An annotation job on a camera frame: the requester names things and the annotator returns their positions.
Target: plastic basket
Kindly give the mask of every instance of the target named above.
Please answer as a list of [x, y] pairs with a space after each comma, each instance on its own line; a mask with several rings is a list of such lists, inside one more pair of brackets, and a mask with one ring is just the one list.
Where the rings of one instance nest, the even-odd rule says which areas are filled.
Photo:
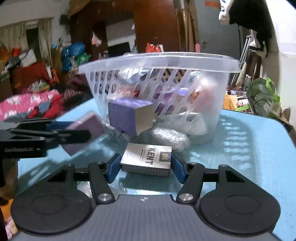
[[240, 71], [238, 60], [228, 56], [182, 52], [127, 55], [79, 66], [105, 120], [108, 101], [130, 95], [153, 101], [159, 125], [202, 141], [217, 126], [230, 73]]

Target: metal bolt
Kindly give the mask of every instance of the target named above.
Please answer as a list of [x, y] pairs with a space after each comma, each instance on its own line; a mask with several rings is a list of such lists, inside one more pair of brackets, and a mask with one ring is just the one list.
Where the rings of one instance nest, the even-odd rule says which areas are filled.
[[193, 196], [189, 193], [182, 193], [179, 195], [179, 199], [182, 201], [191, 201], [193, 199]]
[[102, 193], [98, 196], [98, 199], [100, 201], [106, 202], [106, 201], [110, 201], [112, 199], [112, 196], [108, 193]]

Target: floral pink fabric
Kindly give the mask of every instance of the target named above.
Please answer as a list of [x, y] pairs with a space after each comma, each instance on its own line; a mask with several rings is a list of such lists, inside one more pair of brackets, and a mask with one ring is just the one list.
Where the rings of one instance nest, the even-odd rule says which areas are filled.
[[8, 117], [15, 116], [19, 113], [29, 113], [40, 103], [50, 101], [58, 94], [59, 92], [57, 90], [52, 90], [43, 93], [11, 96], [0, 103], [0, 121], [4, 121]]

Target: light blue tabletop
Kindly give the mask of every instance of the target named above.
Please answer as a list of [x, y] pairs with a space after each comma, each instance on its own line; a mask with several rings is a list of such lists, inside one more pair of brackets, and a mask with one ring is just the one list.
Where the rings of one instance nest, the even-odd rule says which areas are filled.
[[[92, 99], [69, 111], [59, 121], [74, 121], [86, 112], [98, 112]], [[24, 191], [36, 181], [66, 163], [87, 167], [95, 161], [108, 161], [115, 153], [123, 154], [126, 143], [114, 137], [102, 137], [84, 151], [70, 157], [61, 147], [48, 151], [46, 158], [19, 161], [19, 187]], [[296, 148], [284, 127], [277, 121], [254, 115], [222, 110], [214, 138], [178, 153], [186, 162], [202, 163], [206, 168], [227, 164], [272, 194], [280, 203], [281, 216], [274, 230], [283, 241], [296, 238]], [[174, 174], [169, 178], [138, 175], [120, 171], [113, 191], [120, 186], [129, 194], [164, 194], [173, 197], [181, 188]], [[202, 195], [214, 189], [204, 184]]]

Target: red sticker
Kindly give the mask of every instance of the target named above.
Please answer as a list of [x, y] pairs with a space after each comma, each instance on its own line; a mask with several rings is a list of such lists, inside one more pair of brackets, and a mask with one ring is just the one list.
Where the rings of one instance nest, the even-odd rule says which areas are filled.
[[205, 1], [205, 5], [212, 8], [221, 8], [220, 2]]

